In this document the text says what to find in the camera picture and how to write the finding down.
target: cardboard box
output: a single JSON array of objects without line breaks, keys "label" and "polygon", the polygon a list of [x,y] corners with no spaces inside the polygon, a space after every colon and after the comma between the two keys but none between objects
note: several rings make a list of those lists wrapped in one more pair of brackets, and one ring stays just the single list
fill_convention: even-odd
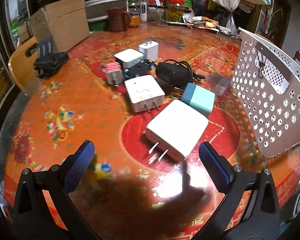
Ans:
[{"label": "cardboard box", "polygon": [[30,39],[31,36],[28,32],[27,22],[23,23],[23,25],[21,25],[17,29],[17,33],[18,33],[18,36],[19,36],[21,42],[24,42],[24,41]]},{"label": "cardboard box", "polygon": [[84,0],[61,0],[31,16],[37,41],[53,36],[53,53],[69,51],[90,35]]}]

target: orange tablecloth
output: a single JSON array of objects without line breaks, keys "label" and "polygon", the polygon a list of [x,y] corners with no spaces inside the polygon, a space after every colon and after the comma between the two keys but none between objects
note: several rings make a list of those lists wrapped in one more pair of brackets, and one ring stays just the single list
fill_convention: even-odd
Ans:
[{"label": "orange tablecloth", "polygon": [[[158,61],[186,60],[197,74],[211,76],[200,85],[216,93],[209,125],[184,164],[169,158],[148,164],[151,143],[144,130],[157,110],[151,115],[134,114],[123,84],[116,88],[106,82],[104,66],[114,61],[113,55],[127,48],[138,50],[147,37],[159,42]],[[95,158],[70,198],[98,235],[105,240],[190,239],[223,198],[197,154],[199,144],[209,141],[231,164],[246,171],[270,169],[282,206],[300,179],[299,152],[290,150],[271,160],[259,152],[229,86],[239,48],[239,42],[225,36],[173,26],[93,33],[70,51],[70,61],[53,78],[42,81],[30,99],[6,164],[6,199],[13,205],[24,168],[42,171],[61,164],[84,140],[91,140]],[[163,89],[167,104],[174,98],[169,87]],[[182,183],[186,173],[190,186]],[[45,195],[56,222],[64,226],[49,194]],[[247,198],[248,192],[228,227],[238,222]]]}]

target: blue gripper pad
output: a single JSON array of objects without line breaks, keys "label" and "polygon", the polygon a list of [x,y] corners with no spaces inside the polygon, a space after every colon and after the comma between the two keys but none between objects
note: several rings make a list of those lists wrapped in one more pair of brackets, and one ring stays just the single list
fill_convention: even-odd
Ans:
[{"label": "blue gripper pad", "polygon": [[230,163],[220,156],[208,142],[200,144],[199,157],[217,190],[226,194],[234,178]]},{"label": "blue gripper pad", "polygon": [[76,189],[82,175],[92,161],[94,153],[94,144],[90,141],[84,141],[75,154],[68,156],[62,163],[60,169],[63,178],[61,179],[63,179],[66,194]]}]

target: light blue charger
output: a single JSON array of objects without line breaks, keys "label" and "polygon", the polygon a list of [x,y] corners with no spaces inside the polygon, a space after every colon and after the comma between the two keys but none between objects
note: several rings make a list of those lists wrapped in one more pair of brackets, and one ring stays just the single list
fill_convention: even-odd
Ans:
[{"label": "light blue charger", "polygon": [[180,100],[208,118],[212,112],[214,98],[213,92],[188,83]]}]

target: wooden chair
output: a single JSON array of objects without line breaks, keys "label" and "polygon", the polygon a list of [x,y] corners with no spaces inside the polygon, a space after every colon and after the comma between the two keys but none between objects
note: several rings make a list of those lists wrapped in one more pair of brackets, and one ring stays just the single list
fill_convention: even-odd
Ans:
[{"label": "wooden chair", "polygon": [[22,44],[9,59],[9,72],[16,85],[23,90],[24,86],[29,82],[34,75],[34,62],[38,57],[38,51],[27,57],[29,49],[37,43],[35,37],[32,37]]}]

